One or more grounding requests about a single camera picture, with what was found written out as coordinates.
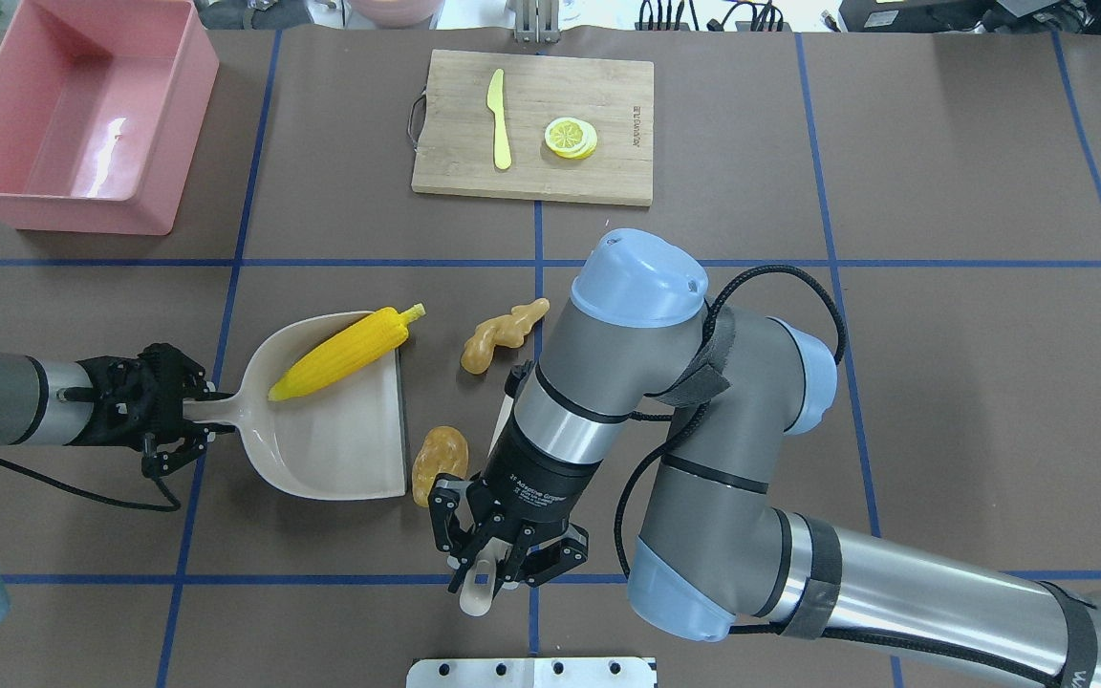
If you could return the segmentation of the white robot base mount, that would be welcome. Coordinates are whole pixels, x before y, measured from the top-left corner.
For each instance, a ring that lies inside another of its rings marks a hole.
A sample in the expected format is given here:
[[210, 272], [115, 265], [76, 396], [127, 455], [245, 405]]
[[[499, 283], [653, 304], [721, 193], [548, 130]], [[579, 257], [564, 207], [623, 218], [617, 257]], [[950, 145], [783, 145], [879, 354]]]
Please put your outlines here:
[[637, 656], [428, 658], [406, 687], [657, 687], [656, 660]]

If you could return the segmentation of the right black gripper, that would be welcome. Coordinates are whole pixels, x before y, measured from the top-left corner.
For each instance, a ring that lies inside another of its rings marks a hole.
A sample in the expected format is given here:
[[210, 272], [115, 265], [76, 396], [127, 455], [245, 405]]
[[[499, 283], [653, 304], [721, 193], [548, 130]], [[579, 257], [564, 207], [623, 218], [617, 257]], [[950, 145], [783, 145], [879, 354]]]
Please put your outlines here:
[[503, 435], [481, 473], [437, 476], [429, 501], [434, 544], [458, 565], [447, 591], [460, 591], [490, 540], [511, 545], [497, 565], [495, 591], [537, 588], [586, 563], [589, 532], [573, 526], [570, 514], [597, 469], [559, 461], [524, 436]]

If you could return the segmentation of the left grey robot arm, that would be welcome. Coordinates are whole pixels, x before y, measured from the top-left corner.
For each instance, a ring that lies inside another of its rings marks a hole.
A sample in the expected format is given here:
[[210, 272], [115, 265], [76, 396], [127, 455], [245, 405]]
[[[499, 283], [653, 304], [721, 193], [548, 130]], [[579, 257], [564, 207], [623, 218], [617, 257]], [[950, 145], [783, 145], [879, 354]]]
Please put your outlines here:
[[[167, 476], [201, 457], [231, 426], [197, 421], [189, 402], [222, 398], [205, 367], [174, 345], [154, 343], [134, 357], [74, 362], [0, 352], [0, 447], [122, 447], [140, 456], [140, 471], [161, 493], [160, 504], [97, 495], [0, 457], [0, 467], [67, 495], [143, 512], [176, 512], [181, 501]], [[11, 609], [0, 571], [0, 622]]]

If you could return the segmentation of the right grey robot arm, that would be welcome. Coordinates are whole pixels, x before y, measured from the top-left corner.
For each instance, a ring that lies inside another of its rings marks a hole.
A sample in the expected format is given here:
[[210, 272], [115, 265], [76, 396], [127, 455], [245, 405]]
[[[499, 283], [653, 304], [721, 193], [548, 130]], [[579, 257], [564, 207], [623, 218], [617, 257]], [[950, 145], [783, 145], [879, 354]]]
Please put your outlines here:
[[536, 361], [512, 370], [486, 469], [430, 489], [458, 591], [498, 544], [492, 588], [589, 557], [570, 513], [637, 403], [672, 406], [645, 518], [620, 553], [639, 618], [717, 643], [744, 631], [847, 640], [1010, 685], [1101, 687], [1101, 592], [1076, 596], [768, 504], [783, 441], [831, 408], [847, 331], [799, 269], [764, 265], [707, 299], [706, 270], [656, 234], [607, 232]]

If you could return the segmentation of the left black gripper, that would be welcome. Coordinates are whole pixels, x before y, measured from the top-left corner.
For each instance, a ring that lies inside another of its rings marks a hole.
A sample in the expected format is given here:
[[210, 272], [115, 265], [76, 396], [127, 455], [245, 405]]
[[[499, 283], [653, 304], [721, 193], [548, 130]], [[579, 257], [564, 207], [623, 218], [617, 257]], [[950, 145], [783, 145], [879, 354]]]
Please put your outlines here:
[[184, 417], [187, 400], [230, 398], [206, 378], [205, 367], [174, 345], [148, 345], [134, 358], [97, 356], [76, 362], [89, 379], [75, 400], [92, 404], [74, 447], [140, 450], [141, 476], [160, 479], [205, 455], [215, 437], [235, 434], [227, 423]]

